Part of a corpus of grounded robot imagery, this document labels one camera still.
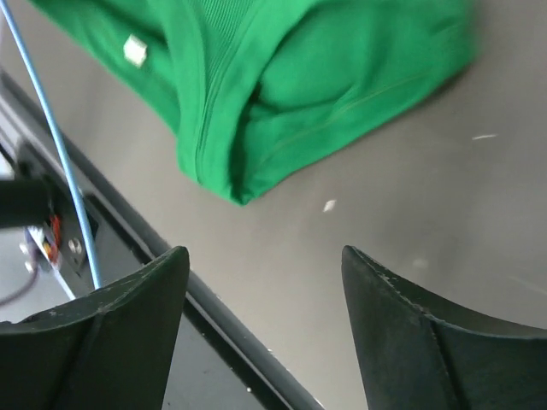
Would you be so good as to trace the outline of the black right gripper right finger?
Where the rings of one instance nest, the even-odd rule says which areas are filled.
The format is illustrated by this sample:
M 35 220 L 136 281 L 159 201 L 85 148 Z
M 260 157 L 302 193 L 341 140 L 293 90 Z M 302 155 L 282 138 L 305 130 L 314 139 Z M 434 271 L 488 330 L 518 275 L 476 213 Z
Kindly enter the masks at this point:
M 341 273 L 371 409 L 544 409 L 546 331 L 451 302 L 354 246 Z

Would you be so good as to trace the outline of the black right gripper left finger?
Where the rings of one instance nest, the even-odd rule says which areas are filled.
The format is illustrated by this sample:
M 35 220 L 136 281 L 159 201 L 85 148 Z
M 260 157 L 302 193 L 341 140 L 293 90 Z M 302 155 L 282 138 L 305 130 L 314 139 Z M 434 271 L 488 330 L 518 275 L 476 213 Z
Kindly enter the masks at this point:
M 87 296 L 3 322 L 1 407 L 161 408 L 189 272 L 175 247 Z

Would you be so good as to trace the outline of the light blue wire hanger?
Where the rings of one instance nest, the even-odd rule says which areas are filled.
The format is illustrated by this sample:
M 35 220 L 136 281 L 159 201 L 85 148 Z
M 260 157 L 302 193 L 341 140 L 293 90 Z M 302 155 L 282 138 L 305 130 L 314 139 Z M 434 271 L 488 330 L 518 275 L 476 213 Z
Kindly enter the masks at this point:
M 32 58 L 27 50 L 26 44 L 21 35 L 19 27 L 5 0 L 1 0 L 1 11 L 3 12 L 3 16 L 6 20 L 9 30 L 12 33 L 12 36 L 14 38 L 18 51 L 21 54 L 21 58 L 25 64 L 26 70 L 32 81 L 32 85 L 38 95 L 38 100 L 44 111 L 47 124 L 50 128 L 50 132 L 53 137 L 53 140 L 57 149 L 57 153 L 62 164 L 62 169 L 65 174 L 65 179 L 68 183 L 68 188 L 74 202 L 74 208 L 78 217 L 80 230 L 81 230 L 83 241 L 85 244 L 86 255 L 87 255 L 89 267 L 91 270 L 91 280 L 92 280 L 94 289 L 98 290 L 103 286 L 103 281 L 102 281 L 101 273 L 99 269 L 94 237 L 92 234 L 91 225 L 90 225 L 87 212 L 85 209 L 82 191 L 78 186 L 77 179 L 75 178 L 66 144 L 59 130 L 59 127 L 56 123 L 53 110 L 45 94 L 44 87 L 41 84 L 36 68 L 34 67 L 32 63 Z

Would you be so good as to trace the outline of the green tank top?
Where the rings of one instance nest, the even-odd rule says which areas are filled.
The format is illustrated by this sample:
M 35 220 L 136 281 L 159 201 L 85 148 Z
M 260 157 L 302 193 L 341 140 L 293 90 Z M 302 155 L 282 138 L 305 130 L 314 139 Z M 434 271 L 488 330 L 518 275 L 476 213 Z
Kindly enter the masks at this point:
M 37 1 L 245 205 L 429 97 L 475 55 L 469 1 Z

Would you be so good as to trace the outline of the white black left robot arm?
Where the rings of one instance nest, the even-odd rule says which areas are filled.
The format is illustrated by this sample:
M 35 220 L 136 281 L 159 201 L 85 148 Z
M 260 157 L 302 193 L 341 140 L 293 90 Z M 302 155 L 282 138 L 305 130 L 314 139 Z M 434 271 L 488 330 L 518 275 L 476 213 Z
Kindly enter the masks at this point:
M 42 179 L 2 179 L 0 226 L 39 226 L 52 214 L 50 187 Z

